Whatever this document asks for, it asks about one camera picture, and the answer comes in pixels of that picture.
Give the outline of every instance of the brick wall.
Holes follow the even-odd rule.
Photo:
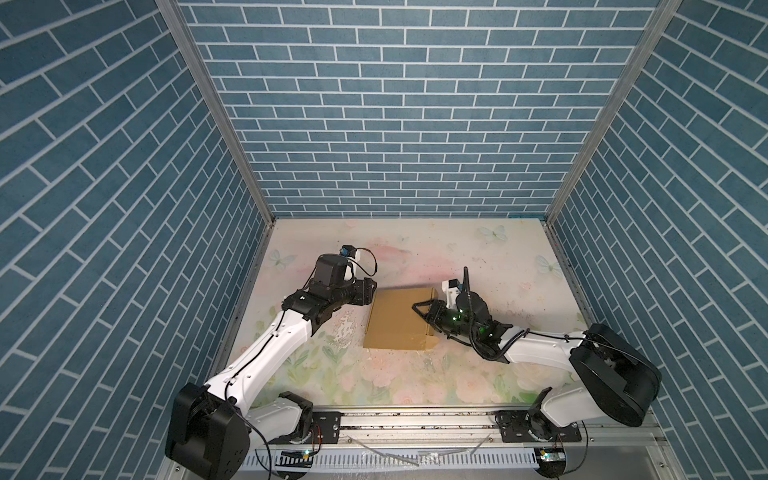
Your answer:
[[[262,228],[152,0],[0,2],[0,478],[155,474]]]
[[[657,0],[184,0],[279,217],[541,217]]]
[[[768,466],[768,2],[684,0],[555,224],[689,478]]]

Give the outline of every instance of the floral tablecloth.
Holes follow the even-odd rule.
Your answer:
[[[371,249],[379,288],[434,286],[460,278],[503,323],[555,332],[585,328],[537,220],[278,220],[230,360],[237,358],[301,287],[321,253],[343,244]],[[363,258],[372,271],[372,260]],[[362,348],[370,306],[345,306],[280,367],[254,406],[290,390],[319,406],[532,402],[545,386],[571,381],[563,370],[486,362],[442,339],[430,350]]]

